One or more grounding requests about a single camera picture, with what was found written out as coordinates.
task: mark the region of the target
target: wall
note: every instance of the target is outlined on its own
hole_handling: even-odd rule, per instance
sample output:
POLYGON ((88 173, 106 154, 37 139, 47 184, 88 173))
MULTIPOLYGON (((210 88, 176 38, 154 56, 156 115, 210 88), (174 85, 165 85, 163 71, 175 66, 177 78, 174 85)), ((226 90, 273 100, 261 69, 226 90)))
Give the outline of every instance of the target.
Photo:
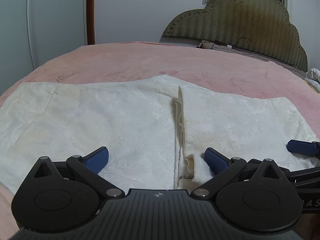
POLYGON ((197 8, 204 8, 202 0, 95 0, 96 43, 159 42, 175 16, 197 8))
POLYGON ((33 71, 27 0, 0 0, 0 95, 33 71))
POLYGON ((39 65, 85 45, 84 0, 33 0, 39 65))
POLYGON ((320 66, 320 0, 292 0, 291 22, 299 32, 300 43, 308 57, 308 68, 320 66))

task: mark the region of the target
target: headboard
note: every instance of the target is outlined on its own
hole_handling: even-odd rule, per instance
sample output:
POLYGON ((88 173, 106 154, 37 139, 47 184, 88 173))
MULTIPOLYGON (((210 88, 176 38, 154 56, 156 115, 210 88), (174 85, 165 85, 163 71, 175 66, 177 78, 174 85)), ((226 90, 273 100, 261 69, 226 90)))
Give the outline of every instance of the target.
POLYGON ((220 41, 308 70, 299 33, 279 0, 210 0, 175 17, 164 37, 220 41))

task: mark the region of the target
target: pink bedspread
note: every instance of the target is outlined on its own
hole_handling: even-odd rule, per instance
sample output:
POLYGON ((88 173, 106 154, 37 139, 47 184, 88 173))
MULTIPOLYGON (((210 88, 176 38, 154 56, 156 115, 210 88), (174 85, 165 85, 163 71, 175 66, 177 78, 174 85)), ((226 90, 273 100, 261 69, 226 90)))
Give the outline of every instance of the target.
MULTIPOLYGON (((319 95, 283 67, 222 51, 142 42, 85 46, 57 57, 9 88, 0 97, 0 106, 21 82, 123 82, 162 74, 216 92, 252 98, 287 97, 320 137, 319 95)), ((10 201, 0 187, 1 240, 17 230, 10 201)))

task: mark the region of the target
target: folded white fabric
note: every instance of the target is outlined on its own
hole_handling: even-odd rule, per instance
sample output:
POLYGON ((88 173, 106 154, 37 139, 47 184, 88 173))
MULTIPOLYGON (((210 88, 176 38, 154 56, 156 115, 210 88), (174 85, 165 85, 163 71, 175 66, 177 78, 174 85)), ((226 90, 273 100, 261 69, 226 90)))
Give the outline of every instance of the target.
POLYGON ((41 156, 64 161, 106 146, 99 173, 129 188, 173 189, 175 99, 187 82, 22 83, 0 108, 0 182, 13 194, 41 156))
POLYGON ((320 93, 320 70, 311 68, 306 72, 304 79, 309 86, 313 87, 318 93, 320 93))
POLYGON ((317 140, 287 98, 248 98, 194 86, 182 86, 179 92, 176 103, 182 105, 180 125, 184 137, 178 171, 183 179, 179 188, 193 190, 212 178, 202 158, 207 147, 228 158, 271 158, 291 171, 319 164, 317 158, 292 155, 286 149, 290 139, 317 140))

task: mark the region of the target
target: silver bolt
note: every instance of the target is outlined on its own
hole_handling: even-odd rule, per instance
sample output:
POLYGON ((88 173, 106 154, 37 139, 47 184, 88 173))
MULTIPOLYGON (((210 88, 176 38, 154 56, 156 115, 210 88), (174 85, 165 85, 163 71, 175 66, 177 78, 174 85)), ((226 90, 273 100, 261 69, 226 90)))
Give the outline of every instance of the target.
POLYGON ((106 194, 110 197, 119 197, 121 195, 122 191, 118 188, 110 188, 106 191, 106 194))
POLYGON ((193 192, 196 196, 199 197, 205 197, 207 195, 209 195, 209 190, 205 189, 205 188, 197 188, 196 190, 194 190, 193 192))

